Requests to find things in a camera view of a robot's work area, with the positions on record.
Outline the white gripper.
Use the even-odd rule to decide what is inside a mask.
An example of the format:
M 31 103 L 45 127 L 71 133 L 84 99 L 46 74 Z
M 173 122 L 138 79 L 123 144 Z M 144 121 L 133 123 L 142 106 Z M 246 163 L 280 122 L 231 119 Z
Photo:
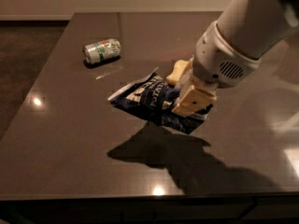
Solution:
M 192 69 L 192 63 L 195 77 L 182 77 Z M 213 104 L 217 100 L 217 84 L 220 88 L 234 87 L 257 70 L 260 63 L 260 59 L 251 59 L 234 49 L 213 21 L 198 40 L 193 59 L 175 63 L 175 80 L 180 94 L 172 112 L 186 118 Z

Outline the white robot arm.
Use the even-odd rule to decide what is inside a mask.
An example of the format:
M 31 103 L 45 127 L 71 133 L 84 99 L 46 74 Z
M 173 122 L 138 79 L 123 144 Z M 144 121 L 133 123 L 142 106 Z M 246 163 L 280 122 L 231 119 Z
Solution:
M 172 111 L 188 117 L 213 104 L 216 89 L 242 82 L 268 50 L 298 31 L 298 0 L 232 0 L 176 78 L 180 95 Z

